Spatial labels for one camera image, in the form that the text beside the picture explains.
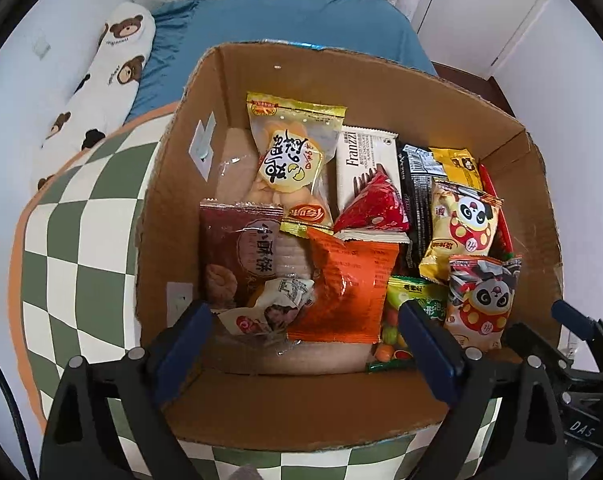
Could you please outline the red panda snack packet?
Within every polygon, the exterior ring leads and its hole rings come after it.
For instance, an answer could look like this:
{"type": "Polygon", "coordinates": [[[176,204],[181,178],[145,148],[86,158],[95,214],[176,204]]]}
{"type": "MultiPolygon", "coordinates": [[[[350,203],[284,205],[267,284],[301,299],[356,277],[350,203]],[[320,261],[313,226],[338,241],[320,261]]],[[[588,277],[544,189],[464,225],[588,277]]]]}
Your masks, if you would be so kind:
{"type": "Polygon", "coordinates": [[[501,261],[485,256],[452,256],[449,296],[443,327],[462,348],[481,352],[501,348],[522,270],[518,257],[501,261]]]}

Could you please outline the red white snack packet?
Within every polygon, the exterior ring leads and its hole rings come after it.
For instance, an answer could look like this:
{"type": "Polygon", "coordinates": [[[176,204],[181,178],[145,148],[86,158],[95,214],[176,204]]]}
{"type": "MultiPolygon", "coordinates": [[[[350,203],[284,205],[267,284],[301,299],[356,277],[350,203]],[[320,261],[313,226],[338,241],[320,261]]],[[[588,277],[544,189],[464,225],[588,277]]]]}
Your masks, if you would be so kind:
{"type": "MultiPolygon", "coordinates": [[[[498,193],[495,189],[495,185],[492,182],[487,167],[482,162],[478,164],[478,172],[484,191],[497,197],[498,193]]],[[[497,229],[495,230],[495,238],[493,239],[490,249],[490,255],[492,255],[493,258],[502,261],[507,261],[515,257],[512,237],[503,210],[500,210],[498,214],[498,224],[497,229]]]]}

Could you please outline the yellow panda snack packet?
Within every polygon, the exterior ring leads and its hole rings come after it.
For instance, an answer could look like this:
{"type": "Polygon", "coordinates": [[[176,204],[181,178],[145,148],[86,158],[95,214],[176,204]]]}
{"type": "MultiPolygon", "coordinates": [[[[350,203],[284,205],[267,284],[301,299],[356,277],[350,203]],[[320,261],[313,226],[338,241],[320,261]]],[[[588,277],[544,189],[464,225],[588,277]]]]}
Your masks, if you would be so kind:
{"type": "Polygon", "coordinates": [[[449,281],[452,256],[487,256],[503,200],[455,182],[435,180],[431,189],[433,236],[420,262],[425,280],[449,281]]]}

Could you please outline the black yellow snack bag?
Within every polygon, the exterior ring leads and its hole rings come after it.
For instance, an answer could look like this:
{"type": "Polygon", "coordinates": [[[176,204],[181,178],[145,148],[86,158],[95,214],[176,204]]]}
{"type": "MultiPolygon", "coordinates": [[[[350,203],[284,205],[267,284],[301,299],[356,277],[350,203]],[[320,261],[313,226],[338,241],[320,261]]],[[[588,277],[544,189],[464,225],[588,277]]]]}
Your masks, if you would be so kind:
{"type": "Polygon", "coordinates": [[[473,156],[466,150],[436,148],[434,151],[402,144],[398,151],[401,193],[409,215],[412,242],[409,261],[417,271],[433,236],[431,189],[435,180],[481,188],[473,156]]]}

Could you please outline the orange snack packet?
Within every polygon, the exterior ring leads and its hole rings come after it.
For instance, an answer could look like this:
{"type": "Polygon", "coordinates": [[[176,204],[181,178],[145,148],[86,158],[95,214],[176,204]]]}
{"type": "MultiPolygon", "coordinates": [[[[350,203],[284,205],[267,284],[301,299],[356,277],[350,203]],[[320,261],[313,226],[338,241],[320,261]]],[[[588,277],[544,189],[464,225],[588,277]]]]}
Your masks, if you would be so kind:
{"type": "Polygon", "coordinates": [[[287,327],[290,339],[375,344],[387,284],[399,255],[396,243],[339,238],[312,228],[315,302],[287,327]]]}

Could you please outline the red triangular snack packet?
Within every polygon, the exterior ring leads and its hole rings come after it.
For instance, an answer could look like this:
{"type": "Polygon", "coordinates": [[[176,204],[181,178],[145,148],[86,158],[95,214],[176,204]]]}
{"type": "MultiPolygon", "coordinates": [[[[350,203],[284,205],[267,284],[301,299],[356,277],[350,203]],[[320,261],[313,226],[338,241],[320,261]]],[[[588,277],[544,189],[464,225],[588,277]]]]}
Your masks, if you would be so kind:
{"type": "Polygon", "coordinates": [[[373,230],[408,231],[410,222],[405,213],[402,198],[382,169],[375,172],[372,180],[341,211],[334,223],[334,231],[373,230]]]}

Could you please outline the brown snack packet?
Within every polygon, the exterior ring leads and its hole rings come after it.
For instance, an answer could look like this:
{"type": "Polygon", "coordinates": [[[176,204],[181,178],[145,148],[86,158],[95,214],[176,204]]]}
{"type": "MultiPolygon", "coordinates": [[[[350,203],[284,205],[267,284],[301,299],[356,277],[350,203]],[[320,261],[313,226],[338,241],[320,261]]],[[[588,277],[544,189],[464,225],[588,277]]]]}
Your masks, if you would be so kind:
{"type": "Polygon", "coordinates": [[[283,217],[280,205],[200,202],[200,277],[210,304],[245,307],[271,278],[310,278],[309,243],[282,232],[283,217]]]}

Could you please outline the white Franzzi wafer pack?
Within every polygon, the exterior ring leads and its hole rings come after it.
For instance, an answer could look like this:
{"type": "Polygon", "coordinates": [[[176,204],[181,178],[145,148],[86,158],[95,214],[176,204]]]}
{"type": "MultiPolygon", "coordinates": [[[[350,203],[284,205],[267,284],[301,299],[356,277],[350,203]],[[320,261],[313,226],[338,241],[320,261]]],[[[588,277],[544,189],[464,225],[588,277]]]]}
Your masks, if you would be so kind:
{"type": "MultiPolygon", "coordinates": [[[[344,126],[336,150],[336,197],[343,211],[364,189],[375,172],[382,169],[401,196],[397,157],[397,134],[384,130],[344,126]]],[[[335,232],[341,240],[408,244],[408,231],[344,230],[335,232]]]]}

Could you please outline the yellow biscuit snack bag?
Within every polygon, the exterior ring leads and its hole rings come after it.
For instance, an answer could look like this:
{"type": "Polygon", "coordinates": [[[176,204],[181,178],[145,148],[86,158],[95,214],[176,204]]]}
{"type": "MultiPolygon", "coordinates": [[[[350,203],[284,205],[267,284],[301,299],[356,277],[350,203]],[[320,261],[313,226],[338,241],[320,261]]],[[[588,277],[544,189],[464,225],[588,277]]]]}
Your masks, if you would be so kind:
{"type": "Polygon", "coordinates": [[[246,106],[259,153],[247,202],[281,206],[294,234],[302,226],[332,229],[326,166],[336,154],[347,108],[254,91],[246,106]]]}

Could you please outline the clear small cookie packet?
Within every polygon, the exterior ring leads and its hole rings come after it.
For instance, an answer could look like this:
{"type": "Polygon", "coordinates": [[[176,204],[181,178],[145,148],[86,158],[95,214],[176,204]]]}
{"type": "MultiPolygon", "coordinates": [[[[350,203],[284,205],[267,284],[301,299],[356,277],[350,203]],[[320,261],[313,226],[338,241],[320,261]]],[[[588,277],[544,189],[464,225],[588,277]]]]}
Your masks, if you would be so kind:
{"type": "Polygon", "coordinates": [[[305,307],[315,302],[315,281],[307,278],[274,278],[266,281],[246,307],[213,307],[232,336],[265,336],[284,333],[305,307]]]}

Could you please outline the green white checkered mat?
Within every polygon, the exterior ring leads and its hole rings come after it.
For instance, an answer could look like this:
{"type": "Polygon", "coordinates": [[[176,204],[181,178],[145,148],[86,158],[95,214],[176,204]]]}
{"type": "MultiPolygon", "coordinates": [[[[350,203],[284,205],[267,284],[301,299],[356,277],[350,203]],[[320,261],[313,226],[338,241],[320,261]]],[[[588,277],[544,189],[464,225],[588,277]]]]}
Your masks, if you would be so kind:
{"type": "MultiPolygon", "coordinates": [[[[138,118],[84,152],[18,223],[10,262],[14,341],[33,408],[47,415],[68,361],[115,361],[136,347],[138,216],[173,110],[138,118]]],[[[359,448],[279,453],[184,444],[198,474],[228,479],[254,466],[266,479],[402,479],[435,436],[425,428],[359,448]]]]}

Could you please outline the cardboard milk box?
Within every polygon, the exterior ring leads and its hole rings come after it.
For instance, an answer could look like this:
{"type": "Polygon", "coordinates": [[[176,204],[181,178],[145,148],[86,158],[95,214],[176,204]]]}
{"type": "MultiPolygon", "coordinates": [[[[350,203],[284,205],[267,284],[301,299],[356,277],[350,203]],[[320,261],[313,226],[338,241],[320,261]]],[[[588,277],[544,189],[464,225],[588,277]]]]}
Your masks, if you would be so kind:
{"type": "Polygon", "coordinates": [[[344,107],[346,122],[396,133],[422,148],[465,148],[483,164],[495,197],[483,208],[460,193],[438,217],[440,257],[495,246],[507,222],[521,272],[504,314],[464,304],[477,333],[523,322],[559,341],[551,305],[563,266],[542,155],[525,127],[498,107],[434,76],[381,58],[277,42],[220,44],[198,61],[162,137],[138,219],[135,313],[143,342],[167,326],[167,290],[190,284],[195,298],[221,278],[237,308],[228,323],[190,332],[186,371],[170,384],[164,416],[183,441],[222,448],[308,452],[350,448],[440,422],[446,404],[417,370],[370,373],[387,283],[400,254],[384,232],[360,237],[276,222],[254,232],[245,202],[262,157],[256,137],[277,145],[274,183],[262,212],[284,205],[315,216],[301,169],[319,127],[278,119],[248,96],[269,94],[344,107]]]}

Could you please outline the white door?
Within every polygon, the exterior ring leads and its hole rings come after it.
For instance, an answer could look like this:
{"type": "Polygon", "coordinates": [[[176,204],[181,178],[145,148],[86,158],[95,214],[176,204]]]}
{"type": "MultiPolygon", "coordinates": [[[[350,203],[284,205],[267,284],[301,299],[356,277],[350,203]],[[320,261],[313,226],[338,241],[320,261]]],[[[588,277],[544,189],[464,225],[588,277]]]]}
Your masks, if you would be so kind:
{"type": "Polygon", "coordinates": [[[543,0],[420,0],[411,18],[428,58],[489,77],[543,0]]]}

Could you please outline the bear print long pillow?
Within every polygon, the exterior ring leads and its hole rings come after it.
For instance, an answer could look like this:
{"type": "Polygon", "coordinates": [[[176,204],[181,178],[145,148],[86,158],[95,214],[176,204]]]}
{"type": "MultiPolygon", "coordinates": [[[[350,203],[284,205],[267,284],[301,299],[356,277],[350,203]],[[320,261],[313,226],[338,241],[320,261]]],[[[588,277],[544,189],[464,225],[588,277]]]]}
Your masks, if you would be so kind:
{"type": "Polygon", "coordinates": [[[138,93],[155,34],[152,13],[138,3],[125,2],[110,14],[90,66],[60,108],[36,155],[33,191],[74,155],[123,125],[138,93]]]}

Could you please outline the blue bed sheet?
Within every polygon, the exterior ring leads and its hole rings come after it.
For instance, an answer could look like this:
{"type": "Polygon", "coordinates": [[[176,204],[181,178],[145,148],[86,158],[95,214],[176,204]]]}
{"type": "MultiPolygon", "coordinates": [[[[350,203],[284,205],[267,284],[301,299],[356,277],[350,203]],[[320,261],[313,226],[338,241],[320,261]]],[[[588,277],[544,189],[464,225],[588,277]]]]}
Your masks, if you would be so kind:
{"type": "Polygon", "coordinates": [[[436,73],[409,19],[386,0],[181,0],[152,16],[152,52],[128,120],[179,101],[198,60],[226,42],[316,44],[436,73]]]}

